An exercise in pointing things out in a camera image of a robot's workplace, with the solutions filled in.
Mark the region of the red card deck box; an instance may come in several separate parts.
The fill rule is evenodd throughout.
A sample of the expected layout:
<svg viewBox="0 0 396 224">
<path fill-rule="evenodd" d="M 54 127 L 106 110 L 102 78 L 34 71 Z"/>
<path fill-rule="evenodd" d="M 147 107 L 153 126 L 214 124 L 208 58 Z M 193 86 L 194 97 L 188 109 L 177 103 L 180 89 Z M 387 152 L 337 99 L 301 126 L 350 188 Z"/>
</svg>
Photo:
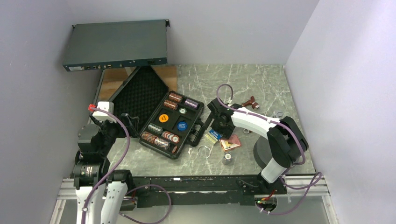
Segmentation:
<svg viewBox="0 0 396 224">
<path fill-rule="evenodd" d="M 241 147 L 240 139 L 236 134 L 231 135 L 229 139 L 222 138 L 219 141 L 223 152 L 229 152 L 235 148 Z"/>
</svg>

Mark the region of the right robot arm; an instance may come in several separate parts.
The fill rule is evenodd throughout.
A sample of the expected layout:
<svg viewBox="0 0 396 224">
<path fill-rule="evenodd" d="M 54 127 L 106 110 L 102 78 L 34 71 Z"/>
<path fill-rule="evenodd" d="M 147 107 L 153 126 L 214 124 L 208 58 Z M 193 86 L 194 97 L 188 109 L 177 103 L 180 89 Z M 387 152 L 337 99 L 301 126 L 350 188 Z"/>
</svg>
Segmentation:
<svg viewBox="0 0 396 224">
<path fill-rule="evenodd" d="M 254 157 L 262 167 L 257 181 L 260 192 L 270 193 L 280 176 L 304 162 L 309 144 L 293 118 L 271 118 L 239 104 L 222 104 L 217 99 L 208 108 L 213 116 L 211 127 L 224 138 L 229 138 L 237 127 L 260 136 L 254 146 Z"/>
</svg>

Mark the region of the blue white card deck box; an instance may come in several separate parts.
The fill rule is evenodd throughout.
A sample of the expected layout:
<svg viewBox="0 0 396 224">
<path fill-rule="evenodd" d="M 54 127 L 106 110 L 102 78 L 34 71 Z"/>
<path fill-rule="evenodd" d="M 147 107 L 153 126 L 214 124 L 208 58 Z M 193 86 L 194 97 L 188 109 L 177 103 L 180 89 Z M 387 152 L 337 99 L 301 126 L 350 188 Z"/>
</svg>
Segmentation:
<svg viewBox="0 0 396 224">
<path fill-rule="evenodd" d="M 205 134 L 205 138 L 212 144 L 216 144 L 221 138 L 222 135 L 211 129 Z"/>
</svg>

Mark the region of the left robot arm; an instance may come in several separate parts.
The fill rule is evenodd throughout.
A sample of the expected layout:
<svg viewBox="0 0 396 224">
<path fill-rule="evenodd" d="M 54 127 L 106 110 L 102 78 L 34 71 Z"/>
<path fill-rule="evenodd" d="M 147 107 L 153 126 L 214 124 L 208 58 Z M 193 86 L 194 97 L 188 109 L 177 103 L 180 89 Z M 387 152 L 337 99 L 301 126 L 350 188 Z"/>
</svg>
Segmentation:
<svg viewBox="0 0 396 224">
<path fill-rule="evenodd" d="M 129 170 L 111 167 L 107 158 L 117 138 L 130 143 L 129 130 L 114 116 L 100 121 L 92 114 L 91 123 L 78 132 L 79 151 L 72 171 L 77 197 L 78 224 L 114 224 L 124 200 L 135 187 Z"/>
</svg>

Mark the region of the grey chip stack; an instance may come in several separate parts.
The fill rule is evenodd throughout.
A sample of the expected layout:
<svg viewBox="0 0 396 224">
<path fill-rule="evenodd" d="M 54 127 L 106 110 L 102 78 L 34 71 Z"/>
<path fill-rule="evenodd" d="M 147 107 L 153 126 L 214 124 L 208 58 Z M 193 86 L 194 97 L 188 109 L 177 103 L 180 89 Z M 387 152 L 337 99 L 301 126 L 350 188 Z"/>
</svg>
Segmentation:
<svg viewBox="0 0 396 224">
<path fill-rule="evenodd" d="M 222 164 L 223 165 L 229 165 L 233 161 L 233 157 L 231 153 L 224 153 L 223 158 L 222 158 Z"/>
</svg>

